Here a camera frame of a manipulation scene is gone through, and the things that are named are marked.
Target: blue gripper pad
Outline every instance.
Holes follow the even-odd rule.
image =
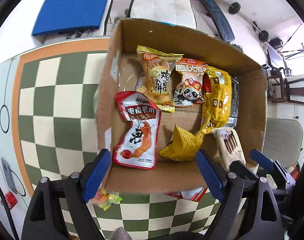
[[[266,157],[263,153],[260,151],[254,149],[250,152],[250,157],[256,161],[263,169],[266,171],[272,172],[274,170],[273,161]]]
[[[90,199],[94,198],[96,192],[98,191],[102,180],[110,168],[111,165],[111,153],[107,149],[102,149],[98,156],[95,158],[94,162],[89,163],[90,165],[95,165],[88,180],[84,185],[83,200],[87,203]]]
[[[215,168],[212,166],[214,162],[211,165],[210,161],[207,160],[202,151],[203,150],[199,150],[196,153],[196,165],[199,168],[208,188],[210,189],[212,197],[218,199],[220,203],[222,203],[224,200],[223,189],[226,185],[226,179],[222,180],[223,178],[220,178],[220,174],[216,173]]]

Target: metal screw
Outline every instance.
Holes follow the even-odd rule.
[[[48,178],[47,177],[43,177],[40,179],[40,182],[41,183],[46,183],[48,181]]]
[[[73,172],[72,174],[71,174],[71,178],[73,178],[73,179],[76,179],[76,178],[78,178],[80,176],[80,174],[78,173],[78,172]]]
[[[260,182],[266,183],[266,182],[267,182],[267,179],[266,179],[265,177],[260,177]]]
[[[235,179],[236,178],[236,174],[234,172],[229,172],[228,176],[230,179]]]

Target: yellow biscuit package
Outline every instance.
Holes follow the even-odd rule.
[[[231,113],[231,76],[215,67],[207,66],[203,78],[204,103],[201,131],[209,134],[213,129],[228,124]]]
[[[136,91],[148,97],[161,110],[173,112],[175,107],[168,82],[171,72],[183,54],[165,54],[140,45],[137,47],[137,54],[146,78]]]
[[[203,142],[203,133],[198,131],[195,135],[175,125],[173,136],[167,147],[159,151],[163,157],[173,161],[184,162],[195,158],[196,152]]]

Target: red can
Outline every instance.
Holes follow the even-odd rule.
[[[16,204],[17,204],[17,199],[15,198],[15,196],[13,195],[12,192],[8,192],[5,194],[5,199],[6,202],[8,203],[9,209],[11,210]]]

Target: checkered tablecloth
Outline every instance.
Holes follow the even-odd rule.
[[[97,155],[93,95],[106,51],[78,52],[25,63],[20,82],[19,137],[29,180],[66,178]],[[106,239],[124,227],[133,240],[209,227],[219,203],[206,193],[199,203],[164,194],[122,194],[107,211],[88,204]],[[65,199],[61,207],[68,231],[76,235]]]

